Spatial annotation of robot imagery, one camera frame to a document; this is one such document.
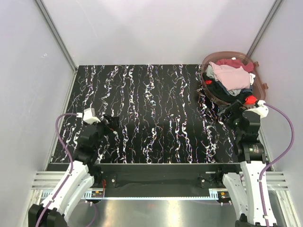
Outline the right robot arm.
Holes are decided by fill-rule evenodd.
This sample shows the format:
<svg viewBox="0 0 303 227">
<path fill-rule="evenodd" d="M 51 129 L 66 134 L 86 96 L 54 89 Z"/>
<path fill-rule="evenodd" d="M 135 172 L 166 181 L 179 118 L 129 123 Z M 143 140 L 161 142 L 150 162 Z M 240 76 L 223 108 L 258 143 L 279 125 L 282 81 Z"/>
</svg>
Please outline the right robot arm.
<svg viewBox="0 0 303 227">
<path fill-rule="evenodd" d="M 239 100 L 219 108 L 226 124 L 236 136 L 234 153 L 241 172 L 223 170 L 215 175 L 219 187 L 225 187 L 231 198 L 237 227 L 276 227 L 266 181 L 267 159 L 258 140 L 260 120 L 268 115 L 264 100 L 244 106 Z"/>
</svg>

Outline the pink tank top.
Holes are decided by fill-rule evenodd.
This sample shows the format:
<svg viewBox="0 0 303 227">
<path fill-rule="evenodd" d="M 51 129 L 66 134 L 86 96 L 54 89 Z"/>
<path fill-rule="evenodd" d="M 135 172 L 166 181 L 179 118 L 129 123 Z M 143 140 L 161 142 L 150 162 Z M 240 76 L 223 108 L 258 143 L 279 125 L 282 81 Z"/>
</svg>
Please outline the pink tank top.
<svg viewBox="0 0 303 227">
<path fill-rule="evenodd" d="M 215 79 L 220 81 L 227 90 L 250 87 L 250 75 L 242 67 L 236 69 L 228 65 L 217 65 L 209 62 L 213 68 Z"/>
</svg>

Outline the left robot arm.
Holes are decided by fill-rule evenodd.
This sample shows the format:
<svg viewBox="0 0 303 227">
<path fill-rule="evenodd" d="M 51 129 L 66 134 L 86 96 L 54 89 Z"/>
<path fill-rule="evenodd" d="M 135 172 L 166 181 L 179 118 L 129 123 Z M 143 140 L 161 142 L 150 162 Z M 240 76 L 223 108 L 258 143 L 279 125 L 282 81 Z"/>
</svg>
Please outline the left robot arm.
<svg viewBox="0 0 303 227">
<path fill-rule="evenodd" d="M 65 116 L 81 118 L 84 127 L 80 132 L 79 143 L 72 155 L 61 136 L 58 136 L 69 165 L 52 192 L 41 204 L 33 204 L 28 210 L 30 227 L 66 227 L 73 210 L 90 187 L 105 185 L 101 167 L 96 164 L 98 150 L 105 136 L 116 133 L 119 129 L 119 117 L 104 114 L 101 118 L 95 115 L 94 108 L 85 109 L 82 113 L 63 113 Z"/>
</svg>

